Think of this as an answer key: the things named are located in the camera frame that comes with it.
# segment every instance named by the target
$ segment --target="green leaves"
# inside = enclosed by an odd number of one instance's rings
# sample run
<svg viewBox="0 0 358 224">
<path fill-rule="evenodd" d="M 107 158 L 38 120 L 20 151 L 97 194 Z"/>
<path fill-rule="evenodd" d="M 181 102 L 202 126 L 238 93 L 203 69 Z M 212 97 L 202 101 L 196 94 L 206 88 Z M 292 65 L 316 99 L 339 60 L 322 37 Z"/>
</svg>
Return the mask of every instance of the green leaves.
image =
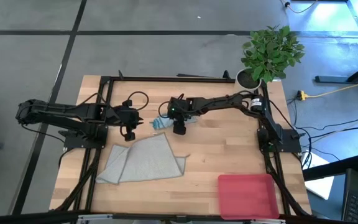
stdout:
<svg viewBox="0 0 358 224">
<path fill-rule="evenodd" d="M 273 81 L 273 77 L 272 75 L 270 74 L 269 71 L 266 71 L 263 75 L 263 79 L 265 80 L 265 82 L 271 82 Z"/>
<path fill-rule="evenodd" d="M 278 57 L 279 55 L 280 55 L 280 52 L 278 51 L 278 50 L 274 50 L 273 52 L 272 52 L 272 54 L 273 54 L 273 57 Z"/>
<path fill-rule="evenodd" d="M 303 46 L 303 45 L 301 45 L 301 44 L 298 44 L 297 46 L 296 46 L 296 49 L 297 50 L 303 50 L 305 48 L 305 46 Z"/>
<path fill-rule="evenodd" d="M 278 78 L 285 78 L 285 77 L 287 77 L 287 75 L 284 72 L 277 72 L 277 77 Z"/>
<path fill-rule="evenodd" d="M 282 28 L 283 36 L 286 37 L 290 33 L 290 26 L 285 26 Z"/>
<path fill-rule="evenodd" d="M 262 72 L 263 68 L 258 66 L 255 68 L 254 72 L 252 73 L 252 79 L 254 81 L 258 80 L 260 73 Z"/>
<path fill-rule="evenodd" d="M 305 53 L 297 52 L 297 53 L 295 53 L 295 55 L 293 57 L 295 59 L 301 59 L 304 55 L 305 55 Z"/>
<path fill-rule="evenodd" d="M 251 42 L 246 42 L 246 43 L 244 43 L 243 45 L 242 45 L 242 48 L 243 49 L 247 49 L 247 48 L 249 48 L 251 46 Z"/>
<path fill-rule="evenodd" d="M 295 59 L 294 58 L 288 59 L 288 62 L 290 63 L 291 67 L 295 66 Z"/>
<path fill-rule="evenodd" d="M 288 26 L 276 31 L 267 26 L 265 30 L 251 31 L 251 41 L 242 45 L 244 56 L 241 62 L 251 70 L 252 79 L 263 78 L 271 82 L 275 77 L 285 78 L 284 69 L 295 66 L 305 56 L 304 46 L 298 44 L 294 32 Z"/>
<path fill-rule="evenodd" d="M 263 45 L 263 44 L 259 45 L 258 51 L 259 51 L 260 53 L 264 53 L 265 50 L 266 50 L 265 45 Z"/>
<path fill-rule="evenodd" d="M 274 44 L 273 42 L 269 42 L 266 46 L 266 51 L 267 53 L 270 53 L 273 51 L 274 47 L 276 47 L 276 44 Z"/>
<path fill-rule="evenodd" d="M 273 63 L 280 63 L 282 61 L 283 61 L 283 57 L 278 57 L 278 58 L 273 59 Z"/>
</svg>

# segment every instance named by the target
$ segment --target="blue object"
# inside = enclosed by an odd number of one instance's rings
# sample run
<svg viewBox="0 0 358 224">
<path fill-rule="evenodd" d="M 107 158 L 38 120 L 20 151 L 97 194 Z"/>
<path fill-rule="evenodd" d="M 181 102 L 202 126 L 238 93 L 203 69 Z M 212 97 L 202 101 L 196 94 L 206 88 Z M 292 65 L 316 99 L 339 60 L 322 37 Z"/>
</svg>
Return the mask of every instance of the blue object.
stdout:
<svg viewBox="0 0 358 224">
<path fill-rule="evenodd" d="M 191 117 L 190 119 L 185 121 L 185 124 L 194 123 L 196 121 L 197 121 L 197 119 L 195 117 Z M 162 117 L 158 116 L 152 122 L 150 122 L 150 124 L 153 125 L 154 130 L 159 130 L 159 129 L 164 129 L 164 128 L 168 128 L 168 127 L 172 126 L 173 120 L 169 119 L 169 118 L 162 118 Z"/>
</svg>

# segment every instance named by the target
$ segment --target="black cable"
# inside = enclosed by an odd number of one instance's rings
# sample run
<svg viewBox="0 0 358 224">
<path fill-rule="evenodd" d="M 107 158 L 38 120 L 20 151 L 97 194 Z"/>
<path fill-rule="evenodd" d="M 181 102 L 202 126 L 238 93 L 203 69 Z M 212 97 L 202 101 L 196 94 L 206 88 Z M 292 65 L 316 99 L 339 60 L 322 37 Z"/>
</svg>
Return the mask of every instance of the black cable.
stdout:
<svg viewBox="0 0 358 224">
<path fill-rule="evenodd" d="M 335 157 L 335 159 L 337 159 L 338 161 L 340 161 L 340 158 L 336 157 L 336 156 L 335 156 L 334 154 L 332 154 L 332 153 L 328 153 L 328 152 L 321 151 L 321 150 L 319 150 L 319 149 L 316 149 L 315 147 L 312 147 L 311 149 L 316 150 L 316 151 L 318 151 L 318 152 L 320 152 L 320 153 L 323 153 L 323 154 L 327 154 L 327 155 L 333 156 L 333 157 Z"/>
<path fill-rule="evenodd" d="M 343 129 L 342 131 L 351 131 L 351 130 L 355 130 L 355 129 L 358 129 L 358 128 L 347 128 L 347 129 Z M 328 134 L 331 134 L 331 133 L 334 133 L 335 131 L 331 131 L 331 132 L 328 132 L 328 133 L 325 133 L 325 134 L 320 134 L 319 136 L 313 136 L 313 137 L 310 137 L 311 139 L 313 138 L 318 138 L 318 137 L 322 137 L 322 136 L 326 136 Z"/>
<path fill-rule="evenodd" d="M 149 96 L 147 96 L 147 94 L 144 93 L 144 92 L 142 92 L 142 91 L 135 91 L 135 92 L 131 93 L 131 94 L 128 96 L 128 100 L 130 100 L 130 99 L 131 99 L 131 96 L 135 95 L 136 93 L 140 93 L 140 94 L 143 94 L 144 96 L 146 96 L 146 104 L 145 104 L 144 106 L 142 106 L 141 108 L 136 109 L 136 111 L 140 111 L 141 109 L 144 109 L 144 108 L 148 105 L 148 103 L 149 103 Z"/>
<path fill-rule="evenodd" d="M 122 127 L 123 127 L 123 126 L 120 126 L 120 127 L 119 127 L 119 133 L 121 134 L 122 137 L 125 137 L 124 133 L 122 132 Z"/>
<path fill-rule="evenodd" d="M 242 100 L 242 102 L 247 104 L 247 109 L 248 109 L 248 107 L 249 107 L 248 101 Z"/>
<path fill-rule="evenodd" d="M 158 107 L 158 115 L 160 115 L 160 117 L 162 117 L 162 118 L 169 118 L 168 116 L 166 116 L 166 117 L 162 116 L 161 112 L 160 112 L 161 106 L 164 105 L 165 103 L 169 103 L 169 101 L 165 101 L 162 104 L 160 104 L 160 106 Z"/>
<path fill-rule="evenodd" d="M 295 98 L 288 99 L 288 100 L 287 100 L 287 105 L 290 105 L 294 100 L 295 100 Z"/>
<path fill-rule="evenodd" d="M 278 110 L 278 112 L 281 114 L 281 116 L 284 118 L 284 120 L 287 122 L 287 124 L 292 128 L 292 130 L 294 130 L 294 131 L 296 131 L 295 130 L 295 128 L 291 125 L 291 123 L 287 120 L 287 118 L 284 116 L 284 114 L 280 111 L 280 109 L 276 106 L 276 104 L 273 102 L 273 101 L 271 101 L 271 100 L 269 100 L 272 104 L 273 104 L 273 106 Z"/>
<path fill-rule="evenodd" d="M 302 168 L 305 166 L 305 164 L 309 161 L 309 158 L 310 158 L 310 163 L 309 163 L 309 166 L 311 164 L 311 136 L 309 134 L 309 132 L 303 128 L 299 128 L 300 130 L 304 131 L 308 136 L 308 140 L 309 140 L 309 150 L 308 150 L 308 155 L 306 156 L 306 159 L 304 161 L 304 163 L 302 164 Z"/>
<path fill-rule="evenodd" d="M 295 121 L 293 123 L 294 127 L 296 127 L 296 121 L 298 119 L 298 112 L 297 112 L 297 108 L 296 108 L 296 100 L 293 101 L 293 104 L 295 106 Z"/>
<path fill-rule="evenodd" d="M 63 154 L 59 157 L 58 168 L 60 168 L 60 164 L 62 163 L 63 156 L 65 156 L 65 154 L 70 152 L 71 150 L 72 149 L 67 149 L 67 151 L 63 152 Z"/>
<path fill-rule="evenodd" d="M 293 156 L 295 156 L 296 159 L 299 160 L 299 162 L 300 162 L 301 165 L 302 165 L 301 158 L 299 158 L 299 156 L 298 156 L 295 152 L 293 152 L 292 154 L 293 154 Z"/>
<path fill-rule="evenodd" d="M 329 125 L 324 126 L 323 128 L 315 128 L 315 127 L 311 127 L 311 126 L 302 127 L 302 128 L 313 128 L 313 129 L 315 129 L 317 131 L 323 131 L 324 129 L 326 129 L 328 127 L 339 126 L 339 125 L 343 125 L 343 124 L 349 124 L 349 123 L 353 123 L 355 121 L 358 121 L 358 119 L 355 119 L 353 121 L 343 122 L 343 123 L 340 123 L 340 124 L 329 124 Z"/>
<path fill-rule="evenodd" d="M 24 128 L 24 129 L 26 129 L 26 130 L 28 130 L 28 131 L 32 131 L 32 132 L 35 132 L 35 133 L 44 134 L 44 135 L 46 135 L 46 136 L 52 137 L 52 138 L 54 138 L 54 139 L 57 139 L 57 140 L 61 141 L 63 144 L 65 143 L 61 138 L 58 138 L 58 137 L 53 136 L 53 135 L 51 135 L 51 134 L 43 133 L 43 132 L 41 132 L 41 131 L 36 131 L 36 130 L 33 130 L 33 129 L 29 129 L 29 128 L 25 127 L 24 124 L 22 124 L 22 128 Z M 65 152 L 59 157 L 58 167 L 60 167 L 60 163 L 62 162 L 63 156 L 64 156 L 66 153 L 70 152 L 70 151 L 71 151 L 71 149 L 70 149 L 70 150 L 67 149 L 67 151 L 65 151 Z"/>
<path fill-rule="evenodd" d="M 26 130 L 28 130 L 28 131 L 32 131 L 32 132 L 35 132 L 35 133 L 44 134 L 44 135 L 46 135 L 46 136 L 52 137 L 52 138 L 54 138 L 54 139 L 57 139 L 57 140 L 61 141 L 63 144 L 65 143 L 61 138 L 58 138 L 58 137 L 53 136 L 53 135 L 51 135 L 51 134 L 43 133 L 43 132 L 41 132 L 41 131 L 36 131 L 36 130 L 30 129 L 30 128 L 27 128 L 27 127 L 24 126 L 24 124 L 22 124 L 22 128 L 24 128 L 24 129 L 26 129 Z"/>
</svg>

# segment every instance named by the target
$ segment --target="black plant pot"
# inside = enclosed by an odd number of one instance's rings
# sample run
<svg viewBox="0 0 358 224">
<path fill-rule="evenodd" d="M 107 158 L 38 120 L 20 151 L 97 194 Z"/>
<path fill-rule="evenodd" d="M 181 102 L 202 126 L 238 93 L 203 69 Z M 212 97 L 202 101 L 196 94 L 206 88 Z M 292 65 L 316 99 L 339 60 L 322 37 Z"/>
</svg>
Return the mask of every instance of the black plant pot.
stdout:
<svg viewBox="0 0 358 224">
<path fill-rule="evenodd" d="M 261 83 L 262 83 L 261 79 L 254 81 L 252 79 L 251 69 L 246 68 L 240 70 L 237 73 L 234 88 L 236 89 L 236 91 L 241 91 L 241 90 L 254 91 L 259 88 Z"/>
</svg>

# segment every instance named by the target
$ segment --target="yellow cable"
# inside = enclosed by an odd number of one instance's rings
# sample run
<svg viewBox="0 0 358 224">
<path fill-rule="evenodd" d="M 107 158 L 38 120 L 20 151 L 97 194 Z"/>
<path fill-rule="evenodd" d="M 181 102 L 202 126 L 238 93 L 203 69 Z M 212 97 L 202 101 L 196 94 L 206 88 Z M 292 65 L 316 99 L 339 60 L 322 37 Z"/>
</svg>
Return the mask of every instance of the yellow cable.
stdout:
<svg viewBox="0 0 358 224">
<path fill-rule="evenodd" d="M 320 97 L 320 96 L 325 96 L 325 95 L 328 95 L 328 94 L 331 94 L 331 93 L 336 93 L 337 91 L 342 91 L 342 90 L 347 90 L 349 88 L 353 88 L 353 87 L 356 87 L 358 86 L 358 84 L 356 85 L 351 85 L 351 86 L 348 86 L 348 87 L 345 87 L 345 88 L 341 88 L 341 89 L 338 89 L 338 90 L 334 90 L 334 91 L 329 91 L 327 93 L 322 93 L 320 95 L 315 95 L 315 96 L 310 96 L 310 95 L 307 95 L 305 94 L 305 98 L 317 98 L 317 97 Z"/>
</svg>

